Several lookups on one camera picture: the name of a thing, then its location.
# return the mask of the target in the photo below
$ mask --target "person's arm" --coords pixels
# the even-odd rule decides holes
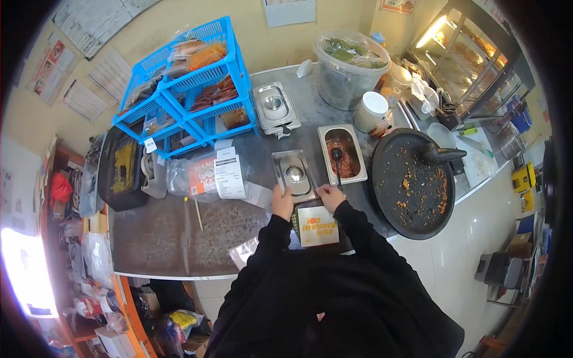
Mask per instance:
[[[346,236],[350,239],[356,255],[371,261],[384,271],[413,272],[406,259],[394,250],[385,237],[374,230],[374,226],[368,222],[366,214],[354,209],[346,201],[346,195],[338,188],[325,184],[316,192],[320,195],[324,206],[334,214],[334,218],[340,223]]]
[[[269,224],[258,232],[258,245],[254,254],[247,259],[247,265],[239,272],[237,279],[231,284],[231,291],[225,296],[225,303],[241,297],[252,282],[266,273],[265,267],[272,264],[291,242],[291,215],[294,204],[291,188],[287,187],[285,194],[277,185],[273,190],[273,215]]]

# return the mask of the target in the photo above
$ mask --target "counter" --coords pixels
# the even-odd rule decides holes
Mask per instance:
[[[254,174],[248,181],[273,188],[276,178],[271,153],[301,149],[317,185],[328,183],[327,169],[318,137],[318,127],[352,123],[354,111],[335,109],[324,102],[317,91],[318,68],[308,76],[298,78],[296,66],[289,66],[251,75],[253,87],[281,81],[287,87],[300,116],[302,127],[294,129],[290,137],[277,140],[275,136],[256,136],[253,132],[233,137],[239,155],[251,166]],[[411,127],[402,107],[393,108],[387,117],[394,125]],[[364,162],[370,167],[376,141],[356,130]],[[193,151],[187,158],[200,153]],[[367,182],[344,185],[348,201],[368,216],[375,229],[385,237],[397,232],[378,215],[366,193]],[[321,205],[320,201],[303,203]],[[112,242],[114,269],[127,276],[171,277],[200,279],[238,273],[227,251],[257,236],[260,228],[270,220],[271,210],[261,209],[241,200],[218,200],[199,203],[203,231],[199,228],[195,203],[168,194],[163,199],[150,198],[141,208],[111,213],[109,236]],[[300,242],[291,232],[291,249],[300,249]],[[348,238],[338,244],[311,248],[345,253],[352,249]]]

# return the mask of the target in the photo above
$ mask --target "glass display case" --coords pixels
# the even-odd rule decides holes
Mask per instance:
[[[515,37],[472,0],[450,0],[408,53],[464,123],[503,116],[535,86]]]

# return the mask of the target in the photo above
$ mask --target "cutting board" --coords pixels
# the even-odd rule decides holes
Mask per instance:
[[[485,179],[489,178],[489,171],[492,171],[494,175],[497,173],[498,168],[495,158],[490,158],[480,150],[461,141],[460,133],[455,136],[457,148],[468,152],[468,155],[463,157],[462,160],[464,161],[464,170],[468,178],[468,183],[472,188],[475,188]],[[475,141],[481,141],[487,149],[492,150],[482,128],[477,128],[477,133],[466,135],[465,137]]]

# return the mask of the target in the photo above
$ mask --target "price sign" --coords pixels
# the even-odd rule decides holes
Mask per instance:
[[[145,144],[146,153],[151,153],[157,149],[157,145],[155,144],[153,138],[148,138],[143,143]]]
[[[413,15],[416,0],[382,0],[380,9],[396,11],[401,14]]]

